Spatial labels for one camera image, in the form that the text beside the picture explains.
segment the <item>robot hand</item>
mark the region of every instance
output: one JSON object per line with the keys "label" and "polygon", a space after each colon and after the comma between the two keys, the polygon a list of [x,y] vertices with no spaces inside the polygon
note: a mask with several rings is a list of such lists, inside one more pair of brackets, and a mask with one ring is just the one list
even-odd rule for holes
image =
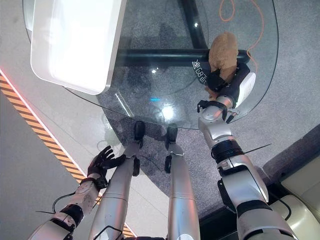
{"label": "robot hand", "polygon": [[222,102],[228,109],[235,109],[251,93],[255,81],[256,74],[250,72],[245,63],[238,62],[235,76],[230,83],[226,83],[219,77],[219,70],[217,70],[208,77],[206,90],[210,93],[210,101]]}
{"label": "robot hand", "polygon": [[87,171],[88,178],[95,179],[95,184],[98,190],[104,189],[108,185],[106,174],[108,169],[120,166],[126,159],[126,155],[121,155],[114,158],[111,146],[107,146],[90,163]]}

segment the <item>silver robot leg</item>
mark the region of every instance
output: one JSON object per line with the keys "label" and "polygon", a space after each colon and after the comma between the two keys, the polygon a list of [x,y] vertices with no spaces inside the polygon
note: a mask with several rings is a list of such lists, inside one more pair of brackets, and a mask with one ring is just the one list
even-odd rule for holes
{"label": "silver robot leg", "polygon": [[184,159],[184,152],[175,143],[175,139],[169,141],[168,153],[165,168],[167,173],[171,173],[171,190],[167,239],[200,240],[198,211],[188,166]]}
{"label": "silver robot leg", "polygon": [[[106,226],[123,230],[127,215],[130,183],[134,173],[135,155],[139,152],[139,149],[140,142],[133,142],[124,151],[123,154],[127,158],[114,171],[102,196],[91,227],[90,240],[94,239]],[[107,228],[97,239],[115,240],[119,234],[120,232]]]}

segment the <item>black metal frame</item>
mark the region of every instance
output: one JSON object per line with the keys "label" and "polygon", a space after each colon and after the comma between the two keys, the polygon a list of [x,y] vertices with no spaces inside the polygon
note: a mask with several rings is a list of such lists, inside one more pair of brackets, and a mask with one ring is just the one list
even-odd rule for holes
{"label": "black metal frame", "polygon": [[[118,49],[116,66],[192,66],[192,61],[209,61],[206,44],[195,0],[178,0],[182,6],[193,49]],[[239,62],[247,63],[249,57],[245,50],[239,50]]]}

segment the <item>brown teddy bear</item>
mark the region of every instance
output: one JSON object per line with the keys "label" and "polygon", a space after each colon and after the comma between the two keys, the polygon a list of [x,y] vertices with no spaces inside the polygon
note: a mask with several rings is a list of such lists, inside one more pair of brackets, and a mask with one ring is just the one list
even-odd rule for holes
{"label": "brown teddy bear", "polygon": [[[235,76],[237,69],[238,45],[237,39],[231,32],[224,32],[217,36],[209,51],[209,65],[211,73],[219,74],[225,83],[229,84]],[[208,86],[205,90],[210,94],[209,100],[214,101],[218,92]]]}

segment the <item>orange cable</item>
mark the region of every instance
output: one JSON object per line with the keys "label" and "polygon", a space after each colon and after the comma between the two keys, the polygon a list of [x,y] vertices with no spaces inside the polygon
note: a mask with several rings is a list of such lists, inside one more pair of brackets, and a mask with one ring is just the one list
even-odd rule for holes
{"label": "orange cable", "polygon": [[[235,7],[235,3],[234,3],[234,0],[230,0],[231,3],[232,3],[232,15],[231,17],[229,17],[228,19],[224,19],[222,17],[222,8],[223,8],[223,5],[224,5],[224,1],[225,0],[222,0],[221,3],[220,3],[220,8],[219,8],[219,17],[220,19],[223,21],[223,22],[229,22],[231,21],[231,19],[234,17],[235,15],[235,11],[236,11],[236,7]],[[258,6],[258,4],[255,2],[255,0],[251,0],[252,4],[256,7],[256,9],[258,10],[259,14],[260,14],[260,17],[261,17],[261,32],[260,32],[260,35],[258,37],[258,39],[255,41],[255,43],[253,45],[251,45],[247,50],[246,50],[246,54],[248,55],[248,57],[253,61],[254,65],[255,65],[255,73],[258,73],[258,63],[256,62],[256,60],[254,59],[253,56],[251,56],[249,54],[249,50],[252,50],[254,49],[257,44],[260,42],[263,34],[264,34],[264,30],[265,30],[265,19],[264,19],[264,15],[260,9],[260,7]]]}
{"label": "orange cable", "polygon": [[234,0],[230,0],[231,1],[231,4],[232,4],[232,14],[231,14],[231,17],[227,18],[227,19],[224,19],[222,17],[222,8],[224,6],[224,2],[225,0],[222,0],[221,3],[220,3],[220,8],[219,8],[219,16],[220,16],[220,19],[223,21],[223,22],[229,22],[231,19],[234,18],[235,16],[235,12],[236,12],[236,6],[235,6],[235,2]]}

